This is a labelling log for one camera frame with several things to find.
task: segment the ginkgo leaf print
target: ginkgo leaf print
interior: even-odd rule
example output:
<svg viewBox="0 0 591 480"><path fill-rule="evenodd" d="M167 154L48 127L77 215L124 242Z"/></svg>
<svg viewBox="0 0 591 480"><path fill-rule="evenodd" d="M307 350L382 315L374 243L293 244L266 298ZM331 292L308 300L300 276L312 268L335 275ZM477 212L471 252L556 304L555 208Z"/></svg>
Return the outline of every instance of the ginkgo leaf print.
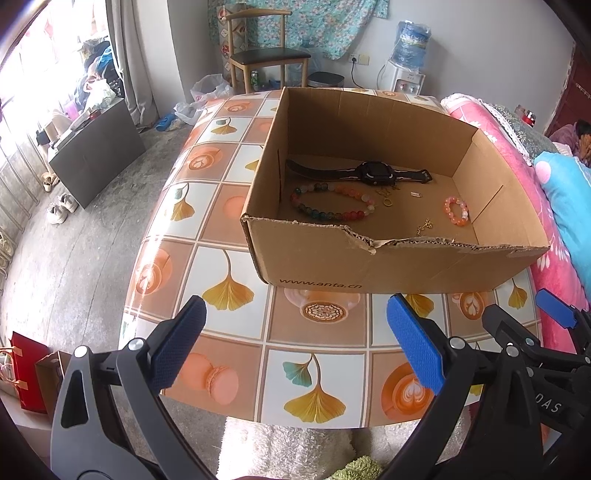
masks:
<svg viewBox="0 0 591 480"><path fill-rule="evenodd" d="M509 307L519 310L525 306L525 302L527 301L527 292L523 288L519 288L515 284L515 280L513 278L511 281L513 282L513 291L509 296Z"/></svg>
<svg viewBox="0 0 591 480"><path fill-rule="evenodd" d="M172 207L166 208L164 216L173 222L191 218L195 214L195 209L187 203L187 195L189 193L189 184L186 183L173 191L174 204Z"/></svg>
<svg viewBox="0 0 591 480"><path fill-rule="evenodd" d="M429 315L435 308L433 301L425 295L414 293L405 295L404 298L406 298L406 301L413 308L416 314L423 318L426 318L427 315Z"/></svg>
<svg viewBox="0 0 591 480"><path fill-rule="evenodd" d="M308 365L312 361L312 357L305 364L296 364L294 362L283 362L283 371L288 380L294 385L302 387L309 387L312 385L312 377L308 371Z"/></svg>
<svg viewBox="0 0 591 480"><path fill-rule="evenodd" d="M185 218L191 218L194 214L195 209L187 203L187 200L182 199L180 202L174 204L170 219L173 222L179 222L185 220Z"/></svg>
<svg viewBox="0 0 591 480"><path fill-rule="evenodd" d="M232 278L232 264L225 250L222 250L228 262L228 274L219 284L203 292L202 298L218 310L237 310L253 301L255 294L246 285Z"/></svg>
<svg viewBox="0 0 591 480"><path fill-rule="evenodd" d="M484 387L484 385L483 385L483 384L479 384L479 385L472 385L472 386L470 387L470 393L471 393L472 395L476 395L476 396L478 396L478 395L480 395L480 394L482 393L482 388L483 388L483 387Z"/></svg>
<svg viewBox="0 0 591 480"><path fill-rule="evenodd" d="M213 128L212 133L215 135L228 135L233 134L237 131L236 128L232 127L230 124L232 123L231 118L226 118L222 120L217 120L216 125L220 125L219 127Z"/></svg>
<svg viewBox="0 0 591 480"><path fill-rule="evenodd" d="M338 398L329 395L322 390L320 383L320 364L315 354L311 359L316 364L318 379L316 386L307 394L294 398L287 402L283 408L294 417L306 423L325 423L329 420L340 417L345 413L347 407Z"/></svg>
<svg viewBox="0 0 591 480"><path fill-rule="evenodd" d="M256 168L258 167L258 163L259 163L259 159L257 158L255 161L251 161L250 163L247 163L246 165L244 165L244 168L247 170L256 171Z"/></svg>

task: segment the window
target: window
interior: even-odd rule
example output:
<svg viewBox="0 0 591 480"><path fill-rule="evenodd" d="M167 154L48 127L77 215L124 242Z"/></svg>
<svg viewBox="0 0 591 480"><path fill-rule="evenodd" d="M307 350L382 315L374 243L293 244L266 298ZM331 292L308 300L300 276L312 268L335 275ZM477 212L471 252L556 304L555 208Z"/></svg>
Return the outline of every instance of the window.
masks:
<svg viewBox="0 0 591 480"><path fill-rule="evenodd" d="M85 42L107 36L105 0L52 0L33 21L0 71L6 155L20 141L8 138L7 124L12 136L17 130L34 138L55 109L66 111L85 74Z"/></svg>

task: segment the beaded bracelet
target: beaded bracelet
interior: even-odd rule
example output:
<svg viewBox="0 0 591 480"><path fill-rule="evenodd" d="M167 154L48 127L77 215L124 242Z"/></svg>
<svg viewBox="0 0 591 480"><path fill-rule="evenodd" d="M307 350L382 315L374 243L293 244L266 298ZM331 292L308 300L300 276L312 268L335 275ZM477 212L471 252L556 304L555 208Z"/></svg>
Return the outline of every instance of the beaded bracelet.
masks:
<svg viewBox="0 0 591 480"><path fill-rule="evenodd" d="M457 205L462 209L462 216L460 218L457 218L452 212L452 203L457 203ZM445 203L443 204L443 211L447 214L447 217L452 221L454 225L464 226L468 223L468 206L466 205L466 202L464 202L464 200L462 200L461 198L446 198Z"/></svg>
<svg viewBox="0 0 591 480"><path fill-rule="evenodd" d="M364 202L366 208L364 210L359 210L357 212L322 212L319 210L312 209L300 200L300 196L306 192L340 193L342 195L346 195L356 200L360 200L361 202ZM296 187L290 196L290 201L291 204L294 207L296 207L299 211L317 220L336 220L338 222L347 222L349 220L361 220L363 217L370 215L375 210L374 200L372 200L372 198L366 193L361 193L347 186L334 183L310 183L309 185L301 185L299 187Z"/></svg>

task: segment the white shoe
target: white shoe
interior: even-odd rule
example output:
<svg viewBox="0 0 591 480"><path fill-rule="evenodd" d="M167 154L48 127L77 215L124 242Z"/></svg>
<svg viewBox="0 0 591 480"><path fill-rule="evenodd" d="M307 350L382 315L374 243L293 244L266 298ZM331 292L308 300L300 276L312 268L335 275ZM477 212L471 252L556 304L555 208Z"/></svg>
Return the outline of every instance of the white shoe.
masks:
<svg viewBox="0 0 591 480"><path fill-rule="evenodd" d="M64 207L70 211L70 213L74 213L78 208L78 202L76 199L69 193L62 193L60 197L57 199L60 207Z"/></svg>
<svg viewBox="0 0 591 480"><path fill-rule="evenodd" d="M64 223L66 218L68 218L68 211L65 208L62 208L55 203L50 203L49 208L47 209L47 221L50 224L58 225Z"/></svg>
<svg viewBox="0 0 591 480"><path fill-rule="evenodd" d="M52 187L53 187L53 185L51 185L51 179L49 179L49 178L43 179L43 188L45 189L45 191L47 193L51 192Z"/></svg>

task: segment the wall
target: wall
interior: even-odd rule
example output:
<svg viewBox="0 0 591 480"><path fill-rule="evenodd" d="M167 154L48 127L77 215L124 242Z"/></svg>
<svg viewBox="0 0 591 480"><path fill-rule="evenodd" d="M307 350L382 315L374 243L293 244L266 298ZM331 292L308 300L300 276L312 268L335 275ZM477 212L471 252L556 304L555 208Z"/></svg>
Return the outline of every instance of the wall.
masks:
<svg viewBox="0 0 591 480"><path fill-rule="evenodd" d="M192 102L195 82L219 72L217 49L209 40L207 0L168 0L168 14L181 84Z"/></svg>
<svg viewBox="0 0 591 480"><path fill-rule="evenodd" d="M371 19L350 50L370 55L368 66L355 67L361 86L376 87L400 20L425 23L433 31L423 93L442 98L462 92L511 109L520 103L537 115L538 129L548 124L573 39L543 0L390 0L389 18ZM345 85L352 86L351 66L326 60L324 69L344 75Z"/></svg>
<svg viewBox="0 0 591 480"><path fill-rule="evenodd" d="M174 52L168 5L163 0L134 0L134 9L152 94L158 113L164 116L185 98Z"/></svg>

